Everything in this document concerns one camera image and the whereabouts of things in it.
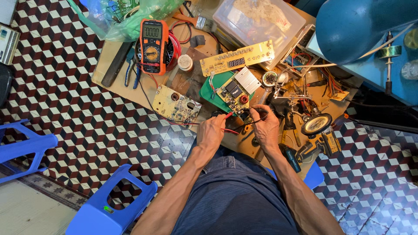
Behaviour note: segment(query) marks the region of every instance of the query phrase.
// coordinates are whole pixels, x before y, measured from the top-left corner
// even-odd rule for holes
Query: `digital multimeter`
[[[141,67],[146,74],[166,73],[168,26],[162,20],[141,21]]]

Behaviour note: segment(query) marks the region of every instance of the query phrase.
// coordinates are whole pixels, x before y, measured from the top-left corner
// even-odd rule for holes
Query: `aluminum heat sink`
[[[261,86],[260,81],[248,70],[247,67],[235,76],[235,79],[241,84],[241,86],[251,95],[257,88]]]

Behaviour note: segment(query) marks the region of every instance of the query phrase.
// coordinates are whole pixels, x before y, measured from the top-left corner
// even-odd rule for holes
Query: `circuit board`
[[[211,72],[220,74],[226,71],[258,64],[274,59],[274,49],[271,40],[229,51],[216,56],[200,60],[203,76],[208,77]]]
[[[174,120],[192,123],[196,120],[201,104],[184,95],[162,85],[158,89],[153,101],[153,109],[161,116]]]
[[[139,5],[139,0],[117,0],[120,14],[126,15],[130,10]]]
[[[250,94],[242,87],[235,79],[235,73],[231,78],[218,89],[217,94],[229,106],[229,108],[241,119],[244,123],[250,123],[252,119],[244,112],[243,108],[250,107]]]

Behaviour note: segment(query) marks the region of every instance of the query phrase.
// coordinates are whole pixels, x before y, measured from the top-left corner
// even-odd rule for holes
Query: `green plastic bag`
[[[165,19],[174,10],[177,10],[184,0],[140,0],[139,10],[121,23],[112,19],[113,15],[117,18],[123,17],[117,15],[117,11],[115,11],[116,0],[87,0],[86,7],[89,9],[87,17],[73,0],[67,1],[78,14],[79,19],[90,27],[100,39],[129,42],[139,38],[142,19]]]

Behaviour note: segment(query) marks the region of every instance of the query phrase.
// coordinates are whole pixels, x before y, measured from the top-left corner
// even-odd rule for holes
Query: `wooden workbench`
[[[216,8],[207,8],[207,9],[210,9],[213,12],[216,10]],[[296,8],[294,8],[294,9],[306,19],[306,24],[315,23],[315,18],[313,18],[312,16],[300,11],[299,9],[296,9]],[[176,20],[172,19],[172,18],[169,18],[169,19],[166,20],[166,22],[169,26],[171,26],[172,23],[174,23],[175,21]],[[179,26],[179,27],[176,27],[174,29],[174,34],[178,37],[179,40],[184,40],[185,38],[187,38],[189,32],[188,32],[186,27]],[[196,30],[196,29],[193,28],[192,29],[192,36],[196,36],[196,35],[203,35],[206,39],[206,44],[205,45],[201,45],[201,46],[198,46],[198,47],[195,48],[198,52],[200,52],[203,55],[206,55],[207,57],[217,54],[216,42],[211,36],[209,36],[209,34],[203,32],[203,31]],[[93,76],[92,76],[92,81],[94,83],[101,86],[101,81],[103,79],[103,76],[106,73],[107,68],[111,64],[111,62],[112,62],[114,56],[116,55],[116,53],[117,53],[121,44],[122,43],[120,43],[120,42],[111,42],[111,41],[106,41],[104,43],[102,52],[100,54],[99,61],[97,63],[96,69],[95,69],[95,71],[93,73]],[[185,54],[188,51],[189,46],[190,46],[189,43],[182,45],[182,54]],[[120,70],[121,72],[118,74],[118,76],[117,76],[115,82],[113,83],[113,85],[109,88],[106,87],[106,89],[109,90],[109,91],[112,91],[112,92],[114,92],[114,93],[116,93],[116,94],[118,94],[118,95],[120,95],[120,96],[122,96],[126,99],[129,99],[133,102],[136,102],[136,103],[142,105],[145,108],[150,109],[150,106],[149,106],[142,90],[140,88],[137,88],[135,90],[132,88],[133,81],[135,80],[135,73],[131,73],[129,86],[128,87],[124,86],[125,71],[126,71],[127,67],[128,67],[128,64],[125,62],[124,65],[122,66],[121,70]],[[260,70],[251,70],[251,71],[259,79],[261,78],[262,74],[264,73],[264,71],[260,71]],[[280,70],[277,69],[277,68],[275,68],[274,71],[278,72],[278,73],[280,72]],[[155,76],[155,79],[159,83],[166,84],[169,87],[171,86],[172,89],[179,92],[174,85],[177,82],[176,79],[178,79],[178,77],[179,77],[179,76],[176,76],[176,74],[177,74],[177,67],[173,71],[171,71],[171,72],[169,72],[169,73],[167,73],[163,76]],[[141,74],[141,79],[140,80],[142,82],[143,88],[144,88],[148,98],[150,99],[150,102],[152,103],[152,101],[154,99],[154,96],[155,96],[155,92],[156,92],[156,87],[155,87],[154,81],[151,78],[149,78],[148,75],[143,74],[143,73]],[[350,83],[352,83],[354,86],[359,86],[361,84],[361,82],[362,81],[360,79],[356,79],[356,78],[353,78],[350,81]],[[323,99],[321,97],[323,92],[324,92],[324,89],[325,89],[325,86],[308,88],[308,92],[311,95],[313,95],[313,99],[319,105],[321,103],[328,103],[329,102],[328,99]],[[352,90],[347,97],[349,99],[351,99],[356,92],[357,92],[357,90]],[[250,105],[262,102],[262,99],[264,99],[265,97],[267,97],[265,89],[263,89],[261,87],[258,88],[257,91],[255,92],[255,95],[253,96],[253,98],[250,101]],[[200,97],[198,97],[198,98],[193,97],[193,98],[202,102],[203,104],[205,104],[204,101],[199,99]],[[333,102],[333,101],[331,101],[331,102],[329,102],[328,105],[329,105],[329,107],[326,109],[325,112],[331,114],[333,119],[335,119],[335,118],[339,117],[340,115],[342,115],[344,113],[344,111],[346,110],[346,108],[348,106],[348,102]],[[205,109],[205,106],[203,106],[201,108],[199,116],[196,120],[197,122],[204,121],[204,120],[206,120],[207,118],[210,117],[210,110],[211,109],[207,108],[206,112],[204,111],[204,109]],[[300,130],[300,126],[301,126],[301,123],[299,122],[300,117],[295,115],[294,120],[295,120],[296,127]],[[230,121],[229,120],[227,125],[229,127],[232,127],[232,126],[238,126],[238,125],[240,125],[240,123],[239,123],[239,121],[235,122],[235,121]],[[283,129],[283,123],[281,123],[280,130],[282,130],[282,129]],[[196,126],[193,126],[191,130],[196,131]],[[245,153],[245,154],[247,154],[247,155],[249,155],[253,158],[257,155],[262,154],[259,147],[252,146],[251,140],[253,139],[253,136],[250,136],[245,141],[241,141],[244,136],[246,136],[246,134],[245,135],[242,135],[242,134],[234,135],[234,134],[226,133],[224,139],[222,140],[222,145],[227,147],[227,148],[230,148],[233,151]],[[300,134],[300,139],[301,139],[301,142],[302,142],[302,145],[303,145],[307,141],[307,136],[304,136],[304,135]],[[292,141],[289,139],[289,137],[287,137],[287,139],[286,139],[286,144],[289,145],[289,146],[292,146]],[[265,158],[261,161],[261,163],[264,166],[266,166],[268,168],[271,168],[270,164],[268,163],[268,161]],[[307,171],[309,170],[311,164],[312,163],[303,164],[301,166],[302,167],[302,172],[300,172],[299,175],[302,179],[305,178],[305,175],[306,175]]]

